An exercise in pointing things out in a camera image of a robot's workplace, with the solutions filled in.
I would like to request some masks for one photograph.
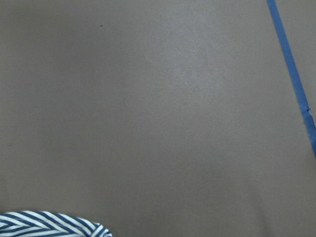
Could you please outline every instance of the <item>concrete floor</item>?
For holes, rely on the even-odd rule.
[[[313,114],[316,3],[277,3]],[[1,212],[315,236],[316,161],[265,0],[2,0],[0,32]]]

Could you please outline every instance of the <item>navy and white striped cloth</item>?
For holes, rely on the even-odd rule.
[[[48,211],[0,214],[0,237],[112,237],[99,223]]]

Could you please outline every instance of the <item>gray floor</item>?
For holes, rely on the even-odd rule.
[[[313,114],[316,3],[277,3]],[[2,0],[0,47],[1,212],[315,236],[316,161],[265,0]]]

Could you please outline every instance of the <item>blue painter's tape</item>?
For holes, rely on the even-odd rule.
[[[298,74],[298,71],[295,65],[294,57],[290,48],[290,44],[285,34],[282,20],[277,9],[276,1],[267,0],[267,2],[268,2],[270,13],[273,19],[273,23],[276,28],[276,33],[277,33],[277,36],[278,36],[278,39],[283,51],[284,59],[286,61],[287,69],[292,80],[296,98],[299,103],[301,113],[305,122],[306,130],[311,141],[314,155],[316,156],[316,127],[314,124],[313,117],[309,112],[310,107],[308,105],[308,101],[304,92],[300,75]]]

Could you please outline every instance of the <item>blue tape strip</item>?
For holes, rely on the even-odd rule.
[[[299,103],[301,113],[305,122],[306,130],[311,141],[311,145],[316,156],[316,127],[312,115],[310,114],[310,107],[304,92],[304,88],[298,74],[294,57],[290,48],[290,44],[287,40],[285,30],[281,21],[280,14],[277,9],[275,0],[267,0],[270,13],[276,28],[276,33],[280,41],[280,45],[283,51],[284,59],[286,61],[287,69],[290,74],[297,101]]]

